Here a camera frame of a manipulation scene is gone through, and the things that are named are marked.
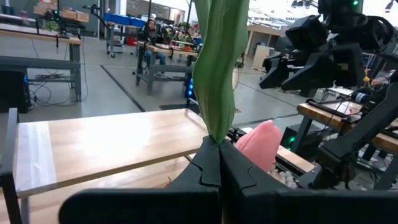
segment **pink sponge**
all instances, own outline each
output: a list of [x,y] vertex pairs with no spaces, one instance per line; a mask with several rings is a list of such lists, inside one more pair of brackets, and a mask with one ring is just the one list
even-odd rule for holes
[[241,137],[235,147],[263,171],[268,172],[282,140],[282,133],[272,121],[265,121]]

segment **light wood surface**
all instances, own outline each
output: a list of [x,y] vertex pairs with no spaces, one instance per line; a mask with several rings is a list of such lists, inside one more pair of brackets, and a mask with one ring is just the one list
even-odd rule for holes
[[269,57],[271,50],[273,50],[272,47],[258,45],[256,47],[256,53],[254,54],[252,66],[254,68],[262,69],[262,63],[264,62],[264,59]]
[[19,124],[19,197],[47,192],[197,152],[207,135],[190,110]]
[[[140,47],[143,47],[144,46],[144,42],[143,41],[139,41],[138,45]],[[171,54],[171,50],[169,50],[169,46],[166,45],[166,47],[167,47],[167,49],[162,49],[162,48],[153,46],[151,44],[146,44],[145,45],[145,49],[150,50],[152,52],[162,52],[162,53]],[[198,53],[196,53],[196,52],[188,52],[188,51],[183,51],[183,50],[178,50],[178,51],[176,50],[176,51],[174,51],[174,54],[191,55],[191,56],[197,56],[198,55]]]
[[[336,115],[332,115],[329,112],[326,112],[324,110],[318,109],[314,106],[310,106],[306,103],[302,103],[297,106],[297,111],[304,115],[307,116],[311,119],[314,119],[318,122],[321,122],[323,124],[327,124],[331,127],[340,129],[343,127],[343,122],[341,122],[341,118]],[[374,139],[373,139],[373,144],[377,147],[381,147],[393,154],[398,153],[398,140],[386,136],[385,134],[378,134]]]
[[179,41],[179,40],[171,40],[171,42],[175,42],[177,44],[185,44],[185,45],[191,45],[194,46],[193,43],[185,42],[185,41]]
[[[69,196],[90,188],[163,188],[188,166],[184,157],[141,167],[120,174],[65,187],[30,197],[30,222],[32,224],[58,223],[58,211]],[[8,214],[3,194],[0,193],[0,224],[8,224]]]
[[281,30],[273,29],[271,27],[262,26],[259,24],[248,25],[248,31],[254,31],[262,34],[270,34],[276,36],[284,36],[284,32],[282,32]]
[[[36,39],[36,40],[46,40],[46,41],[53,41],[56,42],[57,38],[56,36],[58,35],[57,32],[54,31],[48,31],[48,30],[43,30],[39,29],[40,34],[44,35],[37,35],[37,30],[35,28],[31,27],[21,27],[21,26],[15,26],[15,25],[10,25],[10,24],[0,24],[0,36],[6,36],[6,37],[21,37],[21,38],[26,38],[26,39]],[[69,38],[58,38],[58,41],[61,43],[68,43],[68,44],[74,44],[74,45],[80,45],[81,41],[77,37],[69,37]]]

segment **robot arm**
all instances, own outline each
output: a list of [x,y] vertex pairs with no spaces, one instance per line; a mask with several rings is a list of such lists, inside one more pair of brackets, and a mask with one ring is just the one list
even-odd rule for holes
[[[271,69],[261,80],[262,88],[283,90],[325,88],[333,84],[356,86],[363,82],[362,52],[398,62],[398,32],[384,18],[365,16],[346,0],[319,0],[319,16],[297,20],[286,32],[295,47],[295,60],[271,59]],[[292,69],[295,64],[302,68]],[[356,153],[398,117],[398,82],[389,85],[384,100],[354,128],[330,140],[320,149],[321,171],[312,188],[327,189],[354,178]]]

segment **metal table frame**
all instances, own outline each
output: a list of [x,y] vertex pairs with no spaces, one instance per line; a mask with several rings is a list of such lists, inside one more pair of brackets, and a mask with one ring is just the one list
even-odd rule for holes
[[76,100],[81,101],[80,45],[69,44],[69,60],[0,56],[0,69],[20,71],[27,74],[28,68],[69,70],[70,77],[68,78],[31,79],[29,81],[71,83],[71,88],[75,90]]
[[1,187],[6,201],[6,207],[10,223],[28,224],[29,223],[29,198],[21,198],[21,208],[18,204],[18,195],[15,186],[15,153],[17,125],[19,123],[18,111],[11,108],[8,114],[6,147],[3,150],[2,163],[0,168]]
[[[128,25],[123,25],[123,24],[115,24],[115,23],[107,23],[107,28],[106,28],[106,54],[111,54],[111,58],[115,58],[115,54],[113,52],[113,47],[115,46],[114,44],[114,28],[116,25],[124,27],[124,30],[127,28],[135,28],[135,29],[139,29],[140,27],[134,27],[134,26],[128,26]],[[123,31],[121,31],[120,33],[121,37],[129,37],[129,36],[134,36],[133,34],[123,34]]]
[[[307,133],[308,133],[308,130],[310,129],[312,121],[315,120],[321,124],[324,123],[315,118],[310,118],[305,114],[302,114],[302,115],[304,116],[304,118],[301,122],[299,129],[298,129],[298,133],[296,135],[295,141],[292,144],[292,152],[294,152],[294,153],[296,153],[298,151],[301,144],[303,143],[304,138],[307,136]],[[331,128],[333,128],[336,131],[340,131],[338,128],[334,128],[334,127],[331,127]],[[393,183],[393,181],[396,180],[397,175],[398,175],[398,159],[396,157],[393,157],[391,160],[391,163],[387,167],[386,171],[384,171],[384,173],[381,175],[380,180],[374,186],[374,189],[377,189],[377,190],[390,189],[391,184]]]
[[[187,78],[190,77],[190,74],[192,73],[193,68],[191,67],[193,56],[188,55],[187,58],[187,64],[186,66],[176,66],[176,65],[156,65],[156,54],[158,52],[152,51],[152,55],[150,56],[150,65],[148,66],[148,74],[144,75],[142,73],[142,61],[144,59],[144,52],[145,48],[143,46],[139,47],[138,50],[138,65],[137,65],[137,75],[136,75],[136,85],[139,85],[139,82],[143,80],[144,82],[147,83],[147,94],[151,95],[154,82],[184,82],[186,84]],[[156,78],[155,77],[155,72],[181,72],[185,73],[185,79],[163,79],[163,78]]]

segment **gray floor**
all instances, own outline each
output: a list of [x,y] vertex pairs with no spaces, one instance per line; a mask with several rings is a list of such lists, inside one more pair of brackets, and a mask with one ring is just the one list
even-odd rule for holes
[[[137,57],[130,54],[130,52],[136,52],[135,48],[125,47],[123,54],[116,54],[116,58],[111,58],[106,55],[105,42],[102,40],[85,38],[83,46],[84,55],[81,50],[81,58],[86,66],[81,68],[82,97],[85,100],[78,104],[66,102],[62,106],[36,105],[32,111],[21,115],[22,122],[141,112],[131,98],[146,111],[160,110],[160,105],[185,103],[182,83],[157,82],[154,84],[152,96],[146,95],[145,83],[141,82],[139,86],[135,86],[135,76],[132,75],[132,71],[136,69]],[[66,45],[60,44],[57,52],[55,42],[39,40],[32,42],[29,39],[0,37],[0,49],[0,55],[64,59]],[[168,59],[167,63],[175,64],[176,59],[177,56],[173,61]],[[54,72],[66,73],[65,71],[29,70],[29,77]],[[246,61],[239,85],[235,90],[236,107],[241,112],[236,114],[233,124],[240,128],[247,126],[254,128],[261,121],[273,119],[282,132],[287,126],[299,124],[302,116],[297,114],[295,107],[305,102],[306,98],[274,89],[260,89],[258,80],[261,75],[261,72],[251,69],[250,60]],[[41,88],[37,91],[38,98],[48,99],[51,93],[50,102],[58,103],[67,100],[70,95],[66,83],[52,83],[46,87],[48,89]],[[35,91],[37,88],[37,86],[32,86],[30,90]],[[0,138],[4,137],[5,122],[6,114],[0,114]],[[323,128],[321,124],[315,123],[315,125]]]

